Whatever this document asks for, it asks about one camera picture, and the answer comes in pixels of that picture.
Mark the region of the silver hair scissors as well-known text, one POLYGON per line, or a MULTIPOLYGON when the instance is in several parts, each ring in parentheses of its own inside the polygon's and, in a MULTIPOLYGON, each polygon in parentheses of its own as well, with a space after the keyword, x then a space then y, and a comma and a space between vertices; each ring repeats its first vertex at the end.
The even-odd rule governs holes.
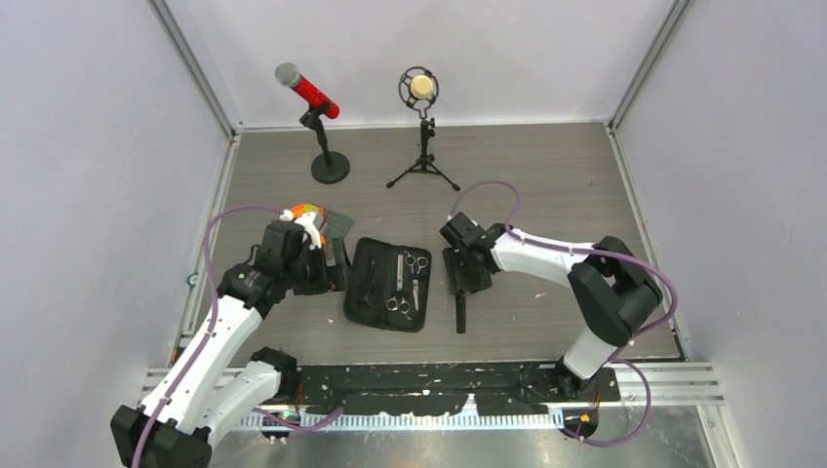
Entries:
POLYGON ((430 264, 430 259, 424 254, 412 253, 407 250, 402 250, 401 259, 403 260, 404 268, 408 271, 412 284, 418 282, 423 274, 427 272, 430 264))

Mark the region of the black tool pouch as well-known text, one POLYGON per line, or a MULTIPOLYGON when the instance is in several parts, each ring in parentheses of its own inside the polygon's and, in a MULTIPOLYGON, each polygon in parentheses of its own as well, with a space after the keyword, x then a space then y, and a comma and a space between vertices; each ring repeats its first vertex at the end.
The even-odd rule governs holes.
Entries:
POLYGON ((343 313, 349 321, 379 330, 394 332, 420 332, 425 324, 432 253, 412 246, 393 245, 377 239, 363 237, 356 245, 351 285, 343 302, 343 313), (394 293, 395 281, 403 279, 405 289, 411 286, 408 271, 401 259, 402 250, 424 254, 430 259, 427 272, 418 281, 418 308, 412 311, 413 319, 406 320, 400 313, 388 311, 386 300, 394 293), (365 307, 360 298, 368 276, 370 257, 376 260, 376 271, 371 296, 371 307, 365 307))

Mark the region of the silver thinning scissors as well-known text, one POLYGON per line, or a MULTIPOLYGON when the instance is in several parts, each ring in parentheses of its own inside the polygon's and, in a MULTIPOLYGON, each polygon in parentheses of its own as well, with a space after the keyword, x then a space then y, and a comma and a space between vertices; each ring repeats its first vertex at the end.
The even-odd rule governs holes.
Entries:
POLYGON ((386 300, 385 307, 388 311, 400 313, 406 320, 413 319, 412 311, 418 308, 418 282, 413 280, 411 286, 406 290, 405 281, 395 281, 394 293, 386 300))

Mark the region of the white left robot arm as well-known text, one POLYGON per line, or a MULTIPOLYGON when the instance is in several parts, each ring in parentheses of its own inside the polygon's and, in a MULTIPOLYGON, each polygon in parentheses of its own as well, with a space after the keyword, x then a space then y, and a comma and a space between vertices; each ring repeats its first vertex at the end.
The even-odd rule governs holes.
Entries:
POLYGON ((241 345, 287 293, 344 292, 351 264, 343 239, 313 224, 275 220, 245 261, 215 287, 210 315, 161 382, 110 421, 126 467, 206 467, 215 446, 260 404, 290 402, 301 382, 296 359, 263 347, 219 386, 241 345))

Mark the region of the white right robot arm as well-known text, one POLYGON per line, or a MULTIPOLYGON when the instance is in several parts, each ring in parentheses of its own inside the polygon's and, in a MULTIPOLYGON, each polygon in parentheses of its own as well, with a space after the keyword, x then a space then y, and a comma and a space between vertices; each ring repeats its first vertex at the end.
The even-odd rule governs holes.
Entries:
POLYGON ((643 262, 619 239, 568 243, 525 233, 511 225, 481 227, 463 213, 440 230, 457 308, 466 295, 492 286, 496 273, 516 272, 570 289, 585 323, 555 372, 560 393, 581 400, 595 374, 624 347, 660 305, 663 293, 643 262))

